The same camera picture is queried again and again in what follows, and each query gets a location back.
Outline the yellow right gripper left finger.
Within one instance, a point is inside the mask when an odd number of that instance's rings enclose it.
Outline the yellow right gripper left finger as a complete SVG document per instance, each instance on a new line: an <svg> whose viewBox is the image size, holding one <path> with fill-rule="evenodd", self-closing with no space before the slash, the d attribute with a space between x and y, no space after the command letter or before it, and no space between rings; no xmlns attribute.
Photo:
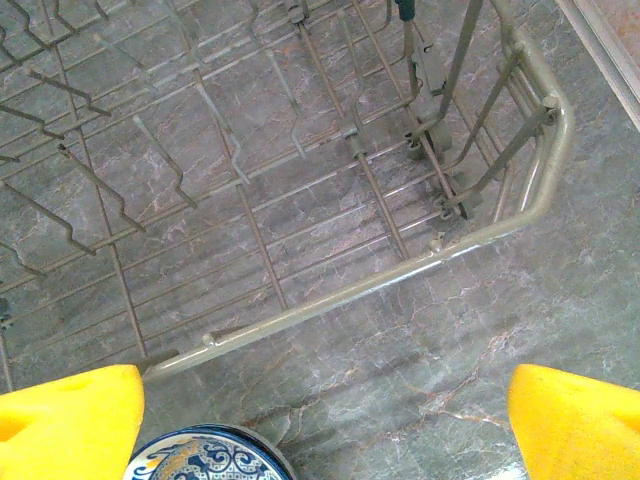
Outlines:
<svg viewBox="0 0 640 480"><path fill-rule="evenodd" d="M120 479L144 415L131 364L103 367L1 396L3 479Z"/></svg>

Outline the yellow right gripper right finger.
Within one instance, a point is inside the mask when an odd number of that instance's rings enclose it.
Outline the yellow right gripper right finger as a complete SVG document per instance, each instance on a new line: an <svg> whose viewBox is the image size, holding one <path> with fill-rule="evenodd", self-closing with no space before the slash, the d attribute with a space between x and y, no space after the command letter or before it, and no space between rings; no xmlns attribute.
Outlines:
<svg viewBox="0 0 640 480"><path fill-rule="evenodd" d="M517 366L507 410L532 479L637 479L639 392L533 365Z"/></svg>

